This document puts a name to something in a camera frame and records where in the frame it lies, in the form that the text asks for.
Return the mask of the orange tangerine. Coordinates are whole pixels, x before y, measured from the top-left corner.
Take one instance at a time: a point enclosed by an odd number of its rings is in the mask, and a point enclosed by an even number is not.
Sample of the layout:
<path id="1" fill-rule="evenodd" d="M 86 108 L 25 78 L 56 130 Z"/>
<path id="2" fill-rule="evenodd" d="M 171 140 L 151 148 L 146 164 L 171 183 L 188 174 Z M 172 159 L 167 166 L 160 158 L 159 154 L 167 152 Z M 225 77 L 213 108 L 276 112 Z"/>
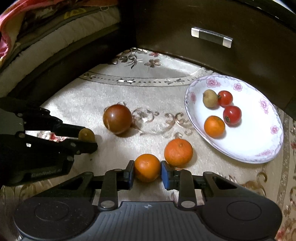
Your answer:
<path id="1" fill-rule="evenodd" d="M 187 141 L 176 138 L 168 142 L 164 150 L 164 158 L 173 167 L 182 168 L 187 165 L 193 157 L 193 147 Z"/>
<path id="2" fill-rule="evenodd" d="M 209 116 L 204 123 L 204 131 L 212 138 L 220 138 L 224 135 L 225 123 L 218 116 Z"/>
<path id="3" fill-rule="evenodd" d="M 152 154 L 142 154 L 134 162 L 135 177 L 141 182 L 154 182 L 161 173 L 161 163 Z"/>

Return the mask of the small tan longan fruit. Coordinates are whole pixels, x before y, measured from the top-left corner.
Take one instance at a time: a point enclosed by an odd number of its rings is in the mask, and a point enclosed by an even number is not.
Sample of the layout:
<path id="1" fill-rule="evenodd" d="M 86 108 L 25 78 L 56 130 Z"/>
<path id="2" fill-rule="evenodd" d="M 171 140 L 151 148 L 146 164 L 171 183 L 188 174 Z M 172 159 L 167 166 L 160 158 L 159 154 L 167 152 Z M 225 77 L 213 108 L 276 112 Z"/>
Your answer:
<path id="1" fill-rule="evenodd" d="M 78 140 L 95 143 L 95 134 L 91 129 L 83 128 L 79 131 Z"/>

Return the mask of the large dark red tomato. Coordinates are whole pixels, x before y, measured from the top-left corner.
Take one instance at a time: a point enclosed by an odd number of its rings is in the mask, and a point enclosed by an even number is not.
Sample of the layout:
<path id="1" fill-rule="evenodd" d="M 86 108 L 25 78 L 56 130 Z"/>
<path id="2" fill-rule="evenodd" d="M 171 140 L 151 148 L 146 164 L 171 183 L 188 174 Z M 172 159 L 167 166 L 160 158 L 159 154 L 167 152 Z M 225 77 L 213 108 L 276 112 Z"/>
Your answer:
<path id="1" fill-rule="evenodd" d="M 132 113 L 122 104 L 111 105 L 104 111 L 103 123 L 110 132 L 120 135 L 132 125 Z"/>

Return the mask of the small bright red tomato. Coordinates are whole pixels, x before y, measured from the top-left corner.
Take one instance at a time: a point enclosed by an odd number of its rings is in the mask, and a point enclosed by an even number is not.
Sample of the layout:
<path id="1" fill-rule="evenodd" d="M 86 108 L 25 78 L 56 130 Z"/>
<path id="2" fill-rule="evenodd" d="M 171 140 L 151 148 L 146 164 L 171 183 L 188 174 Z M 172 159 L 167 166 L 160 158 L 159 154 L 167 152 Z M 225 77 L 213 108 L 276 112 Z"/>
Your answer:
<path id="1" fill-rule="evenodd" d="M 222 90 L 218 93 L 218 103 L 221 107 L 230 106 L 233 102 L 233 96 L 229 91 Z"/>

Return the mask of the beige floral embroidered cloth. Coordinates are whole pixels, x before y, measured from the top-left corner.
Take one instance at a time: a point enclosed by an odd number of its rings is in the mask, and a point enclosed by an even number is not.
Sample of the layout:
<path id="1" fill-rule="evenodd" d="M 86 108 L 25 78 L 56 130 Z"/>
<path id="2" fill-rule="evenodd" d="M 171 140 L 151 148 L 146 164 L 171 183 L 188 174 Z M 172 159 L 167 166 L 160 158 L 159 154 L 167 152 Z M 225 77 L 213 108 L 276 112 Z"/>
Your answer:
<path id="1" fill-rule="evenodd" d="M 53 187 L 84 171 L 97 175 L 123 168 L 129 160 L 144 153 L 164 157 L 166 144 L 175 138 L 191 143 L 194 157 L 188 164 L 196 175 L 213 171 L 235 183 L 275 201 L 283 221 L 278 240 L 295 240 L 295 118 L 282 109 L 277 112 L 283 130 L 283 148 L 271 162 L 259 165 L 242 163 L 220 153 L 194 130 L 187 118 L 184 94 L 187 86 L 212 71 L 163 54 L 133 48 L 119 54 L 100 54 L 97 67 L 87 65 L 61 69 L 61 61 L 46 72 L 51 80 L 64 83 L 53 93 L 44 78 L 30 81 L 21 91 L 30 103 L 41 106 L 63 122 L 93 130 L 99 149 L 93 155 L 80 155 L 69 175 L 34 184 L 1 189 L 1 236 L 17 240 L 12 215 L 24 199 Z M 122 104 L 132 113 L 132 125 L 120 134 L 110 132 L 103 123 L 104 111 Z"/>

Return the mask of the folded bedding pile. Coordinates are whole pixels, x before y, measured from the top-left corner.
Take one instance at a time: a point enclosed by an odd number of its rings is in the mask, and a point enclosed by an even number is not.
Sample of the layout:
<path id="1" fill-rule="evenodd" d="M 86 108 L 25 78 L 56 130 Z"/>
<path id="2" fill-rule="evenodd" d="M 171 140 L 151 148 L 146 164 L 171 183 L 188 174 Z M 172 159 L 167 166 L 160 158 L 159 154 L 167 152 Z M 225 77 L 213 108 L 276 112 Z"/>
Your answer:
<path id="1" fill-rule="evenodd" d="M 119 10 L 114 6 L 83 7 L 22 37 L 1 66 L 1 97 L 6 97 L 41 64 L 62 56 L 63 50 L 72 52 L 113 31 L 119 20 Z"/>

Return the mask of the white floral plate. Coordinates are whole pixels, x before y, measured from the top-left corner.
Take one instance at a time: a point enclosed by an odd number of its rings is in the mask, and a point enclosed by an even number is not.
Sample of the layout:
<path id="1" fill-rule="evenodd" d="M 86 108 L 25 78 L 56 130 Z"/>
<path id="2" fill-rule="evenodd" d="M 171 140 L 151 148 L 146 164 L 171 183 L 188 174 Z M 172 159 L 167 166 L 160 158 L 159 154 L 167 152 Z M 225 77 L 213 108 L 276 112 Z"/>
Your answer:
<path id="1" fill-rule="evenodd" d="M 274 105 L 250 84 L 226 75 L 193 81 L 185 110 L 201 137 L 221 153 L 245 163 L 273 160 L 283 146 L 283 126 Z"/>

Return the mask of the dark wooden cabinet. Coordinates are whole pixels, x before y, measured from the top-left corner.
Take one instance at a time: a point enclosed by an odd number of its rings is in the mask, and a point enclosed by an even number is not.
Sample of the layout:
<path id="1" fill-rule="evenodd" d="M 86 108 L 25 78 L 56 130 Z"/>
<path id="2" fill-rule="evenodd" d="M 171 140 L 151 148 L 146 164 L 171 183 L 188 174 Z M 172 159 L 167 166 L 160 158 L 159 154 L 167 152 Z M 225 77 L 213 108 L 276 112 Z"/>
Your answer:
<path id="1" fill-rule="evenodd" d="M 295 1 L 119 1 L 134 47 L 236 77 L 295 117 Z"/>

